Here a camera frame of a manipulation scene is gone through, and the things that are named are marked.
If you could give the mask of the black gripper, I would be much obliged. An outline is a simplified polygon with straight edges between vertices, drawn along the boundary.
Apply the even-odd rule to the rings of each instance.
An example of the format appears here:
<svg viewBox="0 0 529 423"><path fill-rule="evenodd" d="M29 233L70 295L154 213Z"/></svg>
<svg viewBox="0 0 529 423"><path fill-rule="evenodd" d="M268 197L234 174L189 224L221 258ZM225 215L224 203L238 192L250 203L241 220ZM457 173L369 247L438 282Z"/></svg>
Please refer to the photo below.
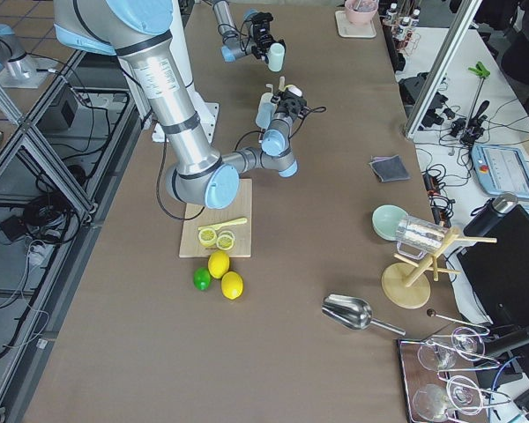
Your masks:
<svg viewBox="0 0 529 423"><path fill-rule="evenodd" d="M292 120L297 120L302 116L306 107L307 101L304 98L288 98L279 101L275 114L288 116Z"/></svg>
<svg viewBox="0 0 529 423"><path fill-rule="evenodd" d="M270 34L270 22L268 20L252 20L250 24L251 53L259 60L266 60L267 54L275 43Z"/></svg>

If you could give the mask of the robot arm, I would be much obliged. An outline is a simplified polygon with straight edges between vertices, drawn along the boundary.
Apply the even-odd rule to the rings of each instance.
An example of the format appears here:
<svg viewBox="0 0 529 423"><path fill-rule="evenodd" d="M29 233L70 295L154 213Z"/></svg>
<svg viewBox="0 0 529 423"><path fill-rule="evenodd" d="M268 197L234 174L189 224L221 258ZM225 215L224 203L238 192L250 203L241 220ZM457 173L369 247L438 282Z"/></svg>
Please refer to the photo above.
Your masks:
<svg viewBox="0 0 529 423"><path fill-rule="evenodd" d="M277 93L260 148L222 155L208 142L171 53L173 11L169 1L56 1L56 37L68 47L117 56L130 66L178 158L165 175L168 194L223 209L237 195L240 174L254 168L282 177L297 172L291 129L304 116L306 101L296 87Z"/></svg>
<svg viewBox="0 0 529 423"><path fill-rule="evenodd" d="M233 20L229 1L206 1L211 5L217 21L217 30L222 39L221 53L226 63L245 56L269 63L269 50L276 42L271 33L274 20L270 12L249 9L240 26Z"/></svg>

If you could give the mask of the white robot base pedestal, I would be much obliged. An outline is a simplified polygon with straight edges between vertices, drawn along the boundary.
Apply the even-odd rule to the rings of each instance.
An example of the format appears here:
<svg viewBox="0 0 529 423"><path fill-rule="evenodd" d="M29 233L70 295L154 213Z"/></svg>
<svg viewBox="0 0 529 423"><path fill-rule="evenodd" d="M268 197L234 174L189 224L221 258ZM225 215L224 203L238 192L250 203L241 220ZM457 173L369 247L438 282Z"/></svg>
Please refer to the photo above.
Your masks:
<svg viewBox="0 0 529 423"><path fill-rule="evenodd" d="M163 72L169 71L168 62L165 60L156 63L154 69L137 70L137 75L145 95L148 99L159 98L163 93L167 93L175 88L175 80L180 75L185 88L190 96L193 107L197 111L201 126L210 144L213 139L215 126L217 123L219 104L205 102L196 90L194 78L190 67L190 57L184 35L184 21L180 12L178 1L145 1L147 32L165 33L167 29L172 35L169 51L175 60L177 72L170 71L168 83L165 86L157 86L157 77L163 78Z"/></svg>

